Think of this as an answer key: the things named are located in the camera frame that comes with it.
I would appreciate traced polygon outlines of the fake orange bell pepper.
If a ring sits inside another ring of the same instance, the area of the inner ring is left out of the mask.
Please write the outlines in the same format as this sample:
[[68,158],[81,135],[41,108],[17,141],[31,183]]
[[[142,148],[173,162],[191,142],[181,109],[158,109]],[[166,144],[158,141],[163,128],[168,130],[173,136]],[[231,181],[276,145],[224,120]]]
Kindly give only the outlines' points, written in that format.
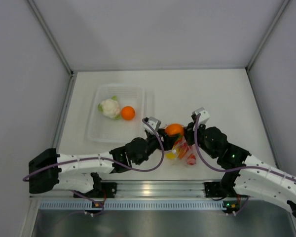
[[175,135],[184,136],[184,127],[181,124],[173,123],[166,126],[165,133],[169,136],[175,136]]

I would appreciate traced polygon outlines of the fake yellow lemon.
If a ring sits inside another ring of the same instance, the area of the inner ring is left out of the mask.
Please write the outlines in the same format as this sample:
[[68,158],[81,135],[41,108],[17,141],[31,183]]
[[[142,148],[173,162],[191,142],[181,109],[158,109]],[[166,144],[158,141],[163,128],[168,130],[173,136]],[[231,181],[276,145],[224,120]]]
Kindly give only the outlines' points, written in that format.
[[165,153],[165,157],[169,160],[173,160],[173,159],[176,159],[178,156],[177,156],[177,151],[176,150],[170,150],[170,151],[167,151]]

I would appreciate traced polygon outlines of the clear zip top bag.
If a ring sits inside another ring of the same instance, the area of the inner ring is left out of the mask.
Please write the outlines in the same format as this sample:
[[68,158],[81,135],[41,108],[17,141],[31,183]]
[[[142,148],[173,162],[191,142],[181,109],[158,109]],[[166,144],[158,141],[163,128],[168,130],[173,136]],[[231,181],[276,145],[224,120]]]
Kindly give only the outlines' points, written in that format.
[[167,159],[172,165],[181,165],[181,166],[189,166],[186,163],[186,158],[194,154],[194,150],[192,146],[189,146],[187,144],[187,141],[184,137],[182,137],[180,140],[178,140],[175,145],[173,146],[172,150],[177,151],[177,158],[173,160]]

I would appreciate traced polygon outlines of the fake orange fruit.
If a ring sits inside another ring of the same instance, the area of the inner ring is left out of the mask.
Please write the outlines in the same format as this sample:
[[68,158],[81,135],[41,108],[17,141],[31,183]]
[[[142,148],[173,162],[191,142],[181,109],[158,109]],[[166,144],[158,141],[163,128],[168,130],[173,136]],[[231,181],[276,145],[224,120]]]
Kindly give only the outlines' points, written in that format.
[[125,106],[121,110],[121,117],[124,120],[132,120],[136,116],[136,112],[133,107]]

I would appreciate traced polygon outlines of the fake white cauliflower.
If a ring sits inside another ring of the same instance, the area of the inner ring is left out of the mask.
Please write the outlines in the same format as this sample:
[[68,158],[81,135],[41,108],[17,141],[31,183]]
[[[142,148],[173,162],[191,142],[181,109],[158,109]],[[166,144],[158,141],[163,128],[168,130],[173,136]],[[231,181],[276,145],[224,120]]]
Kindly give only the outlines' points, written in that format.
[[107,118],[121,118],[121,108],[116,96],[100,102],[98,105],[98,110]]

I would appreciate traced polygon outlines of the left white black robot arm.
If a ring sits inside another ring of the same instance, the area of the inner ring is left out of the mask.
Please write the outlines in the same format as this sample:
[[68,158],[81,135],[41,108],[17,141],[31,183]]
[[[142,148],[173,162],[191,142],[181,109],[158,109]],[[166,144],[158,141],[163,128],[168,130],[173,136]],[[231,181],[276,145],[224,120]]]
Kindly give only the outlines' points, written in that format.
[[122,147],[94,155],[65,155],[49,148],[29,162],[29,174],[23,180],[29,183],[30,194],[73,190],[97,197],[102,190],[100,174],[141,172],[137,167],[150,155],[160,150],[165,157],[181,137],[160,129],[157,135],[148,133],[146,139],[137,137]]

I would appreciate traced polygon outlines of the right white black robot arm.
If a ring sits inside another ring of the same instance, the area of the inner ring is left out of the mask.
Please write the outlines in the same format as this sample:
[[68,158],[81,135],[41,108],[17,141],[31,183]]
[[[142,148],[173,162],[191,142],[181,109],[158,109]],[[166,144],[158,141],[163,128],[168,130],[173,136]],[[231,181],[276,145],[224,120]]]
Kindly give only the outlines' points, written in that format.
[[190,123],[184,128],[188,144],[195,145],[197,153],[204,151],[216,159],[219,168],[200,159],[211,170],[223,173],[221,192],[226,196],[238,194],[258,198],[279,206],[296,218],[296,177],[264,161],[249,151],[227,141],[227,136],[216,127],[197,128]]

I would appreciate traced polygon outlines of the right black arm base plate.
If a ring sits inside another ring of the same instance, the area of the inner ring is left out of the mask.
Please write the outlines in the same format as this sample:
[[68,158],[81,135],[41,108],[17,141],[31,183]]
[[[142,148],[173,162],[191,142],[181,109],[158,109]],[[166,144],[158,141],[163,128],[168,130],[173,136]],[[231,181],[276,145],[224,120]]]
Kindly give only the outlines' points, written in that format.
[[204,183],[205,197],[213,200],[222,200],[227,197],[226,193],[221,189],[219,182]]

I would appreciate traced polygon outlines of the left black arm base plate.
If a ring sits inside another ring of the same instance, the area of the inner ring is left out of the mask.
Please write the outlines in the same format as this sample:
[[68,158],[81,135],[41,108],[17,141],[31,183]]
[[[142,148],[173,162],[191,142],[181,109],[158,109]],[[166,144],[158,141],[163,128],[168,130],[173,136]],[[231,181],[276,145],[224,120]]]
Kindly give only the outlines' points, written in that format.
[[92,189],[91,191],[83,194],[78,192],[87,198],[115,198],[117,192],[116,182],[104,182],[99,187]]

